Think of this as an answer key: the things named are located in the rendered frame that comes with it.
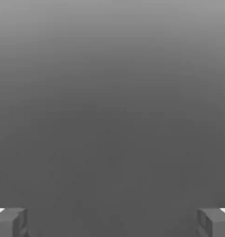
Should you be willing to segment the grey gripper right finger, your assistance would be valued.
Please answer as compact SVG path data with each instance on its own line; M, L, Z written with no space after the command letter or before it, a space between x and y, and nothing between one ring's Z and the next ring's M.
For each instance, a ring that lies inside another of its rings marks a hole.
M197 210L197 237L225 237L225 208Z

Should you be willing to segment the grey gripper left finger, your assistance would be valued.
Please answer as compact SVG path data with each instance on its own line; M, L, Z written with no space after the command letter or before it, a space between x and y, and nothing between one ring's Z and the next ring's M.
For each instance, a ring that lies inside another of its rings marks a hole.
M29 237L26 208L0 208L0 237Z

